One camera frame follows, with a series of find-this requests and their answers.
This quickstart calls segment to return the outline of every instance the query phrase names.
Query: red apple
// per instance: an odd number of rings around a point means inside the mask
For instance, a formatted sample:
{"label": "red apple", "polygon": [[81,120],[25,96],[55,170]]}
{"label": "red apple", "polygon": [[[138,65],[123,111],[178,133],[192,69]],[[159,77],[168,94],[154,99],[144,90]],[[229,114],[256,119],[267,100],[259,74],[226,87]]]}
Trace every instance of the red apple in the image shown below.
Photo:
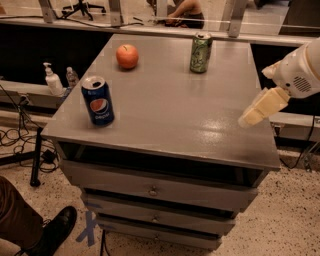
{"label": "red apple", "polygon": [[139,60],[139,53],[136,47],[131,44],[123,44],[119,46],[116,57],[120,67],[125,69],[134,68]]}

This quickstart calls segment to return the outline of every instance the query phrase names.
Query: drawer handle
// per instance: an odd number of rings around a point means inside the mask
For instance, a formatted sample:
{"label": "drawer handle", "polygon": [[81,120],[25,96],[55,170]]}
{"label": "drawer handle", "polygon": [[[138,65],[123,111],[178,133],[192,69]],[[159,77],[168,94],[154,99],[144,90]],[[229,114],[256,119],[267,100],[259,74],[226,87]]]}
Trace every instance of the drawer handle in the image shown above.
{"label": "drawer handle", "polygon": [[149,195],[150,196],[157,196],[158,192],[156,191],[156,187],[152,186],[151,190],[149,190]]}

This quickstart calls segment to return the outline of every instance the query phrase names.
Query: bottle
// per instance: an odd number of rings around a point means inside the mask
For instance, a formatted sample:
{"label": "bottle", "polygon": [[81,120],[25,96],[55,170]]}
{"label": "bottle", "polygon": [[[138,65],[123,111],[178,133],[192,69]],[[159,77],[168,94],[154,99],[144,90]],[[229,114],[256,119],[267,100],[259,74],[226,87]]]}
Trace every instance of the bottle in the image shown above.
{"label": "bottle", "polygon": [[74,88],[78,82],[79,82],[79,77],[76,71],[72,69],[72,67],[67,67],[67,74],[66,74],[67,80],[69,87]]}
{"label": "bottle", "polygon": [[60,78],[57,74],[53,73],[52,69],[49,67],[51,63],[45,62],[43,65],[46,67],[46,82],[49,86],[49,89],[52,95],[60,96],[63,94],[63,86],[60,81]]}

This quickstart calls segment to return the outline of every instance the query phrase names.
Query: sprite can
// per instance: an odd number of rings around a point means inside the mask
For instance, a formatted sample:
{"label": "sprite can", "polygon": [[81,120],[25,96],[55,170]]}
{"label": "sprite can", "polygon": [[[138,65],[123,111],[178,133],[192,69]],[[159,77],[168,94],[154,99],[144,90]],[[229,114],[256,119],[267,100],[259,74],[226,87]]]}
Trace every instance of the sprite can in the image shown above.
{"label": "sprite can", "polygon": [[192,39],[190,70],[204,73],[209,66],[213,38],[210,33],[197,33]]}

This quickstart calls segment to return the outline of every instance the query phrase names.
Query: table surface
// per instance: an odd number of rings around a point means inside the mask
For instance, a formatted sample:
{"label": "table surface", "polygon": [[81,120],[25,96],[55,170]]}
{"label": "table surface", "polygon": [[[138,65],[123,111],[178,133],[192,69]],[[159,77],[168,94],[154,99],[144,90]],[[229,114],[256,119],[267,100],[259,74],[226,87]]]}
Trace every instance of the table surface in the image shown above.
{"label": "table surface", "polygon": [[[121,44],[139,51],[138,66],[119,68]],[[59,108],[42,136],[255,169],[280,161],[268,120],[241,128],[237,120],[261,90],[250,44],[214,41],[209,69],[189,70],[191,39],[115,34]],[[91,124],[81,81],[92,75],[110,86],[115,120]]]}

